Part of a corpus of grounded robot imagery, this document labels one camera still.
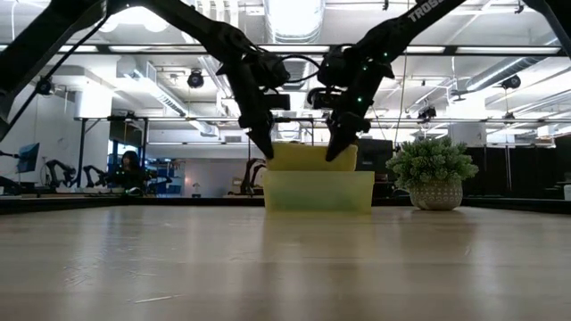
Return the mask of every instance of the wire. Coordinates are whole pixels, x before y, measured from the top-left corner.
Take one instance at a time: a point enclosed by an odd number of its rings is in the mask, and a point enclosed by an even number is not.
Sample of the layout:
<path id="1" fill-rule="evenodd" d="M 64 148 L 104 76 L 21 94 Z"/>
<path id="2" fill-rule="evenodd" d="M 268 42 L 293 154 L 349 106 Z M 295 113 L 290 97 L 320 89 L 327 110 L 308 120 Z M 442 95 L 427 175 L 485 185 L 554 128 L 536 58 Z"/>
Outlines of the wire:
<path id="1" fill-rule="evenodd" d="M 377 110 L 375 109 L 375 106 L 373 106 L 373 113 L 375 114 L 375 118 L 377 119 L 378 128 L 381 129 L 381 134 L 383 134 L 383 139 L 386 140 L 385 132 L 381 127 L 381 120 L 377 116 Z"/>
<path id="2" fill-rule="evenodd" d="M 284 62 L 288 59 L 305 60 L 306 62 L 310 62 L 311 64 L 313 64 L 318 70 L 313 72 L 312 74 L 306 76 L 306 77 L 303 77 L 303 78 L 299 78 L 299 79 L 295 79 L 295 80 L 287 80 L 286 81 L 287 84 L 294 84 L 294 83 L 302 82 L 302 81 L 308 80 L 310 78 L 313 78 L 319 74 L 319 69 L 321 66 L 319 66 L 319 64 L 316 61 L 314 61 L 313 59 L 311 59 L 310 57 L 306 57 L 306 56 L 300 55 L 300 54 L 288 54 L 287 56 L 281 57 L 279 59 L 279 61 L 274 65 L 274 68 L 276 68 L 281 62 Z"/>
<path id="3" fill-rule="evenodd" d="M 410 8 L 410 0 L 407 1 L 407 8 Z M 401 111 L 399 112 L 399 118 L 396 121 L 396 129 L 394 131 L 394 145 L 397 144 L 397 138 L 399 136 L 399 126 L 401 125 L 402 109 L 404 108 L 404 88 L 407 81 L 407 62 L 409 61 L 408 51 L 404 52 L 404 71 L 402 73 L 402 90 L 401 90 Z"/>
<path id="4" fill-rule="evenodd" d="M 314 73 L 310 74 L 309 76 L 306 76 L 306 77 L 303 77 L 303 78 L 299 78 L 299 79 L 296 79 L 296 80 L 287 80 L 286 83 L 287 83 L 287 84 L 294 84 L 294 83 L 302 82 L 302 81 L 308 80 L 308 79 L 310 79 L 310 78 L 313 78 L 313 77 L 317 76 L 318 74 L 319 74 L 319 70 L 318 70 L 318 71 L 315 71 Z"/>
<path id="5" fill-rule="evenodd" d="M 44 79 L 50 79 L 54 75 L 54 73 L 58 69 L 60 69 L 60 67 L 63 65 L 63 63 L 68 58 L 70 58 L 70 56 L 81 45 L 83 45 L 89 38 L 91 38 L 97 32 L 97 30 L 99 30 L 105 24 L 105 22 L 107 22 L 109 17 L 110 17 L 109 14 L 105 15 L 105 17 L 101 21 L 99 21 L 99 23 L 97 23 L 97 25 L 95 27 L 93 27 L 84 37 L 82 37 L 75 45 L 73 45 L 67 53 L 65 53 L 63 55 L 63 57 L 46 73 L 46 75 L 43 78 Z M 36 95 L 38 94 L 38 92 L 37 92 L 38 88 L 39 88 L 39 86 L 34 87 L 34 91 L 28 96 L 28 99 L 26 99 L 26 102 L 20 107 L 20 109 L 18 110 L 18 113 L 12 119 L 12 121 L 11 121 L 12 124 L 14 124 L 20 118 L 21 114 L 28 108 L 28 106 L 32 103 L 34 98 L 36 98 Z"/>
<path id="6" fill-rule="evenodd" d="M 18 5 L 20 1 L 16 0 L 12 4 L 12 41 L 16 38 L 16 24 L 14 23 L 14 12 L 16 9 L 16 5 Z"/>

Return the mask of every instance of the translucent plastic bin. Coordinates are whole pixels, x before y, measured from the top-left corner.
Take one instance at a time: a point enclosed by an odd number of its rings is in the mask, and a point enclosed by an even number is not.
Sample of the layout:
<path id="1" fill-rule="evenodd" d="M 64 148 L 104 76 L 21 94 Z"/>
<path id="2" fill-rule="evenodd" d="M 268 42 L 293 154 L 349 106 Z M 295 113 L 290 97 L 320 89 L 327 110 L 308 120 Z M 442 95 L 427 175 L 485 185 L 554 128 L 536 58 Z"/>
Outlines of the translucent plastic bin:
<path id="1" fill-rule="evenodd" d="M 274 159 L 267 160 L 268 170 L 354 171 L 357 146 L 351 145 L 334 160 L 326 161 L 327 146 L 274 143 Z"/>
<path id="2" fill-rule="evenodd" d="M 374 183 L 374 172 L 268 170 L 266 211 L 370 213 Z"/>

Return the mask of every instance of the wooden table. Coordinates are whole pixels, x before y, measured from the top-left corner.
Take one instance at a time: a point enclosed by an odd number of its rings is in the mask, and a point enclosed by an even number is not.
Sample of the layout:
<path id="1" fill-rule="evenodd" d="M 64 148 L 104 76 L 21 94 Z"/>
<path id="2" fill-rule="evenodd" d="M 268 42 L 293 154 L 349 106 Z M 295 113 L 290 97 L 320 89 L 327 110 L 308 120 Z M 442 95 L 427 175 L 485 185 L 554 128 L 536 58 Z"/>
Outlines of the wooden table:
<path id="1" fill-rule="evenodd" d="M 125 207 L 0 217 L 0 319 L 569 320 L 571 219 Z"/>

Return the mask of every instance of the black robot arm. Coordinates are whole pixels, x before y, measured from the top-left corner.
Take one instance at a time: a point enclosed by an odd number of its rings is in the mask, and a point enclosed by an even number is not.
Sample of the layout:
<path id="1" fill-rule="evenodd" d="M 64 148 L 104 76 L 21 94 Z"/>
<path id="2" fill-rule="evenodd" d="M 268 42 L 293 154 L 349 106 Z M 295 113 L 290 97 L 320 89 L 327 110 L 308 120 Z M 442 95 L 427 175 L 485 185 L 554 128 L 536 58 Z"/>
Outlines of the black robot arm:
<path id="1" fill-rule="evenodd" d="M 466 0 L 417 0 L 400 17 L 372 28 L 357 44 L 343 49 L 334 47 L 325 55 L 318 80 L 327 90 L 340 91 L 327 119 L 331 139 L 327 160 L 333 160 L 356 140 L 356 133 L 368 132 L 364 120 L 383 78 L 394 78 L 390 63 L 404 52 L 410 42 Z M 571 53 L 571 2 L 567 0 L 524 0 L 545 16 L 567 54 Z"/>
<path id="2" fill-rule="evenodd" d="M 9 153 L 2 152 L 2 151 L 0 151 L 0 156 L 12 157 L 14 159 L 20 158 L 20 155 L 18 155 L 18 154 L 9 154 Z"/>
<path id="3" fill-rule="evenodd" d="M 273 158 L 269 132 L 273 118 L 263 103 L 261 87 L 284 85 L 289 74 L 283 61 L 254 45 L 240 30 L 212 21 L 180 0 L 52 0 L 47 8 L 0 53 L 0 141 L 12 128 L 8 120 L 14 97 L 45 67 L 77 31 L 103 26 L 109 16 L 143 6 L 186 32 L 222 63 L 240 108 L 239 124 L 268 158 Z"/>
<path id="4" fill-rule="evenodd" d="M 263 164 L 265 166 L 266 161 L 262 160 L 262 159 L 253 158 L 253 159 L 250 159 L 246 162 L 246 171 L 244 173 L 244 179 L 242 180 L 242 184 L 240 185 L 240 194 L 242 194 L 242 195 L 247 195 L 247 194 L 253 193 L 252 189 L 253 189 L 253 180 L 255 179 L 255 175 L 252 179 L 251 172 L 252 172 L 253 166 L 256 163 Z"/>
<path id="5" fill-rule="evenodd" d="M 93 178 L 91 177 L 91 171 L 92 170 L 99 176 L 99 179 L 95 183 L 93 182 Z M 84 166 L 83 171 L 86 173 L 86 177 L 87 177 L 86 187 L 95 187 L 95 186 L 99 186 L 99 185 L 101 185 L 101 186 L 107 185 L 106 178 L 108 177 L 108 175 L 104 171 L 98 169 L 97 167 L 95 167 L 93 165 Z"/>
<path id="6" fill-rule="evenodd" d="M 57 173 L 55 172 L 56 166 L 59 167 L 60 169 L 62 169 L 63 180 L 59 180 L 57 178 Z M 49 170 L 49 172 L 50 172 L 50 178 L 51 178 L 51 180 L 49 182 L 50 187 L 53 187 L 53 188 L 60 187 L 61 183 L 63 183 L 66 187 L 71 187 L 75 183 L 74 177 L 76 174 L 76 170 L 73 167 L 62 163 L 59 160 L 47 161 L 46 167 L 47 167 L 47 170 Z"/>

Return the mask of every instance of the woman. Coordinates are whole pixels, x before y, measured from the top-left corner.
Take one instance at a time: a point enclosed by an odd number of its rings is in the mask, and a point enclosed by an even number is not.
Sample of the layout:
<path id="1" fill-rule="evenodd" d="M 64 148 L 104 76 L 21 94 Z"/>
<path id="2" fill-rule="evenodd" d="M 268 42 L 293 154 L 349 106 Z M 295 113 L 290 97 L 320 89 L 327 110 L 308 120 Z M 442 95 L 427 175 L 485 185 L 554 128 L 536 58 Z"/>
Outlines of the woman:
<path id="1" fill-rule="evenodd" d="M 113 181 L 128 190 L 133 187 L 145 187 L 145 173 L 141 169 L 139 157 L 136 152 L 127 151 L 121 158 L 121 168 L 114 175 Z"/>

